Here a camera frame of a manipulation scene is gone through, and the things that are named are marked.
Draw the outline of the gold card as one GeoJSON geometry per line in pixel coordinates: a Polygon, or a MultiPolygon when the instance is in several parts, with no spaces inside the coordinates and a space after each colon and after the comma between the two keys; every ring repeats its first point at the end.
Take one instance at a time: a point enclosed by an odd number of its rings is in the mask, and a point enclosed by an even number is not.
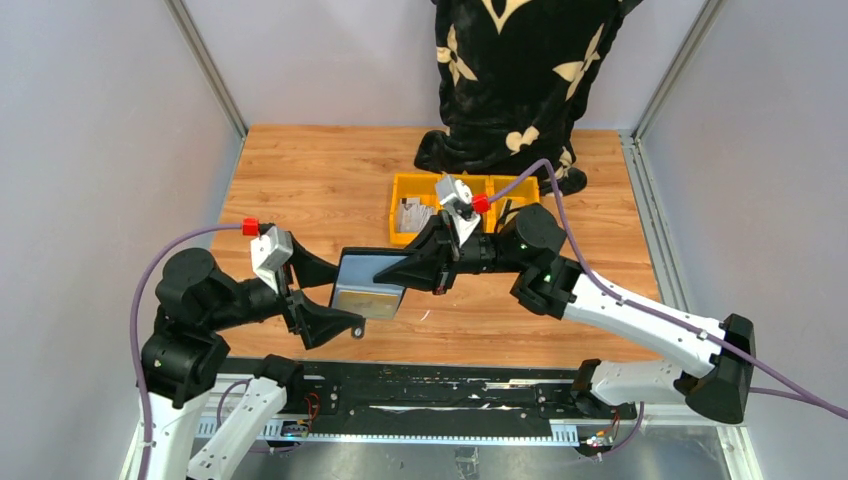
{"type": "Polygon", "coordinates": [[[393,319],[401,302],[397,294],[343,290],[337,292],[332,307],[351,312],[366,319],[393,319]]]}

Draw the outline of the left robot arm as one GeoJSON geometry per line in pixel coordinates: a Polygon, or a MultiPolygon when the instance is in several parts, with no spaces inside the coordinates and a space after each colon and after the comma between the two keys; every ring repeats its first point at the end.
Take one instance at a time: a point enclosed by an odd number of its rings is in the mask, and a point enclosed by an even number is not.
{"type": "Polygon", "coordinates": [[[303,365],[269,355],[236,409],[194,451],[204,408],[230,352],[223,330],[280,316],[308,349],[344,332],[364,334],[364,317],[318,305],[304,294],[307,287],[333,283],[336,266],[273,225],[248,227],[245,234],[254,271],[248,280],[224,273],[203,248],[173,242],[156,257],[162,277],[154,330],[134,358],[141,416],[140,450],[131,470],[140,479],[229,479],[275,414],[288,404],[315,406],[303,365]]]}

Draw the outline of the left yellow bin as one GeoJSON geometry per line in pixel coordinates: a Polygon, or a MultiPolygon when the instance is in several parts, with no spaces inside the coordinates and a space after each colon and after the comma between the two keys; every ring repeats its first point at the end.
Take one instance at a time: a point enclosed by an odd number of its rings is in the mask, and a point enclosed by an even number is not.
{"type": "Polygon", "coordinates": [[[435,185],[441,179],[432,173],[398,173],[392,182],[388,218],[389,242],[405,246],[440,210],[435,185]]]}

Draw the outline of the silver cards in bin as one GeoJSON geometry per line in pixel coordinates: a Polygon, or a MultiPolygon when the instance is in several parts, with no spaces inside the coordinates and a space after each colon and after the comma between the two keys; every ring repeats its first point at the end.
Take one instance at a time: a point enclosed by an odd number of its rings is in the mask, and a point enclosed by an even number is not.
{"type": "Polygon", "coordinates": [[[422,197],[404,197],[399,200],[395,226],[398,233],[420,232],[437,209],[425,202],[422,197]]]}

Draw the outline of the black floral blanket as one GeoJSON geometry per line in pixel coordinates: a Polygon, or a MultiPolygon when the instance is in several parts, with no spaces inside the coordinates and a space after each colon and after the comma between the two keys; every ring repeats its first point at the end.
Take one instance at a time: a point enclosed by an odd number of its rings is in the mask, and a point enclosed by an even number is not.
{"type": "Polygon", "coordinates": [[[423,135],[416,168],[517,176],[540,158],[540,193],[584,190],[572,133],[637,1],[435,2],[441,129],[423,135]]]}

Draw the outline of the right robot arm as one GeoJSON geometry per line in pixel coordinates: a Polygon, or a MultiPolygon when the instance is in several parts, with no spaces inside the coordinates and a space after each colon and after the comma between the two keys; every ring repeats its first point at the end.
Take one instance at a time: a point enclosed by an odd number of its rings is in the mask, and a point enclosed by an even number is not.
{"type": "Polygon", "coordinates": [[[568,236],[543,206],[505,226],[459,239],[453,218],[433,216],[378,283],[446,293],[460,274],[513,273],[510,293],[536,315],[594,326],[660,355],[658,361],[582,362],[570,387],[584,412],[623,404],[685,405],[715,422],[743,421],[753,375],[754,327],[740,315],[700,317],[652,301],[562,255],[568,236]]]}

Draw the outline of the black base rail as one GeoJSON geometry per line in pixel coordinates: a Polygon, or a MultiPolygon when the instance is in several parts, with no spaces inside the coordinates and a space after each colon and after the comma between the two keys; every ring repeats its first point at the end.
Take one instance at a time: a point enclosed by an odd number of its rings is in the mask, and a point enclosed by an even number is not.
{"type": "Polygon", "coordinates": [[[258,435],[306,442],[578,446],[579,427],[635,420],[572,387],[572,369],[307,361],[284,408],[258,435]]]}

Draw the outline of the right yellow bin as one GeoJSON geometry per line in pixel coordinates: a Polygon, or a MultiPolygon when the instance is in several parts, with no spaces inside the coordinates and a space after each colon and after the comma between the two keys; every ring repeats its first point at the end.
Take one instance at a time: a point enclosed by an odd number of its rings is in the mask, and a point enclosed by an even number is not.
{"type": "MultiPolygon", "coordinates": [[[[514,180],[515,176],[490,175],[487,192],[489,197],[494,196],[498,192],[504,190],[514,180]]],[[[540,201],[539,186],[537,178],[530,176],[517,184],[505,196],[497,200],[491,205],[488,213],[485,214],[485,230],[491,233],[495,229],[496,222],[501,218],[501,215],[509,209],[522,207],[540,201]]]]}

